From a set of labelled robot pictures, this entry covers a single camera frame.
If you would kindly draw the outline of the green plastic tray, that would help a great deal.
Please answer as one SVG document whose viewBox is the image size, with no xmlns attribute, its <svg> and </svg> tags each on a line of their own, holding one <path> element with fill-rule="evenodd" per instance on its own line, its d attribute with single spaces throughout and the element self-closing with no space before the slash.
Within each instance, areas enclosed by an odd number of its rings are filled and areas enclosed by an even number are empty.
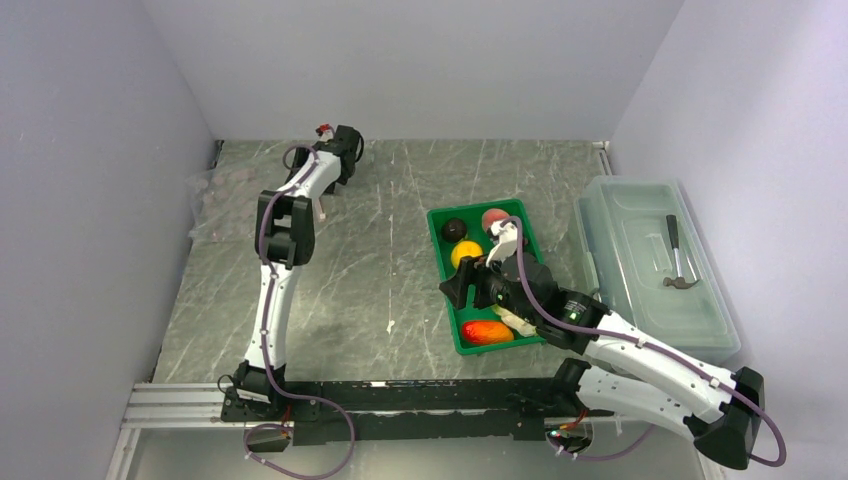
<svg viewBox="0 0 848 480">
<path fill-rule="evenodd" d="M 505 199 L 492 202 L 477 203 L 465 206 L 445 207 L 432 209 L 427 212 L 427 222 L 436 257 L 436 266 L 443 283 L 452 285 L 452 279 L 462 276 L 458 273 L 459 268 L 453 265 L 452 253 L 456 245 L 442 236 L 442 227 L 452 219 L 458 219 L 465 223 L 467 232 L 465 239 L 473 242 L 484 254 L 493 247 L 493 241 L 479 226 L 474 227 L 472 222 L 480 220 L 483 214 L 490 209 L 501 209 L 506 213 L 516 216 L 522 221 L 524 232 L 524 252 L 535 257 L 541 264 L 544 262 L 541 249 L 527 217 L 524 203 L 519 199 Z M 464 278 L 468 281 L 467 290 L 463 297 L 464 303 L 457 302 L 461 297 L 456 291 L 450 289 L 445 293 L 446 312 L 450 320 L 450 331 L 455 350 L 463 356 L 480 355 L 487 352 L 504 350 L 508 348 L 524 347 L 533 344 L 543 344 L 545 340 L 538 335 L 523 336 L 516 330 L 502 342 L 490 344 L 478 344 L 470 340 L 466 335 L 466 325 L 477 322 L 493 322 L 498 331 L 506 330 L 508 326 L 501 321 L 500 316 L 493 310 L 492 305 L 480 308 L 477 304 L 479 299 L 490 300 L 490 290 L 500 287 L 504 280 L 498 271 L 491 271 L 485 267 L 483 262 L 472 264 L 471 271 Z"/>
</svg>

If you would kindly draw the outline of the clear zip top bag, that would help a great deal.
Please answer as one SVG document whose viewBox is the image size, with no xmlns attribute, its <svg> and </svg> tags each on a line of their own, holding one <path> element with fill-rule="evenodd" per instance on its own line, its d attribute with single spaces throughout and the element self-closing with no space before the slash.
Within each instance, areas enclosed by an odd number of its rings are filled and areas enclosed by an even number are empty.
<svg viewBox="0 0 848 480">
<path fill-rule="evenodd" d="M 189 177 L 186 187 L 196 243 L 220 243 L 255 236 L 257 204 L 264 190 L 276 190 L 289 179 L 281 159 L 260 156 L 221 161 L 216 168 Z"/>
</svg>

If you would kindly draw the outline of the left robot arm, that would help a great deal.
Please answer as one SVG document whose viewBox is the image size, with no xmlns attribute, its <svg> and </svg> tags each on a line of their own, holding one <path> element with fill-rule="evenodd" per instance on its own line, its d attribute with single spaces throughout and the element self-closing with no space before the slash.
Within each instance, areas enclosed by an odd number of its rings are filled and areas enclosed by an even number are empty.
<svg viewBox="0 0 848 480">
<path fill-rule="evenodd" d="M 255 251 L 261 262 L 260 295 L 244 359 L 224 389 L 224 422 L 313 419 L 320 388 L 285 384 L 286 333 L 295 288 L 315 250 L 315 222 L 323 194 L 344 185 L 364 149 L 361 133 L 346 125 L 322 125 L 311 145 L 292 145 L 283 154 L 289 175 L 257 201 Z"/>
</svg>

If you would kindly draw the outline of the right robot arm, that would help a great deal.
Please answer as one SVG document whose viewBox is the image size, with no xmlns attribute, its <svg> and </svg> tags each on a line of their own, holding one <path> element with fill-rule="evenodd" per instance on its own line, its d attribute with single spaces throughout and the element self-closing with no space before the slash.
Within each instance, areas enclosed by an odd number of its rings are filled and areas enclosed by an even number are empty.
<svg viewBox="0 0 848 480">
<path fill-rule="evenodd" d="M 439 289 L 459 310 L 501 307 L 548 344 L 573 352 L 550 391 L 560 413 L 621 413 L 691 440 L 722 466 L 744 470 L 754 460 L 764 412 L 759 372 L 732 372 L 662 343 L 591 296 L 559 286 L 527 253 L 492 265 L 466 257 Z"/>
</svg>

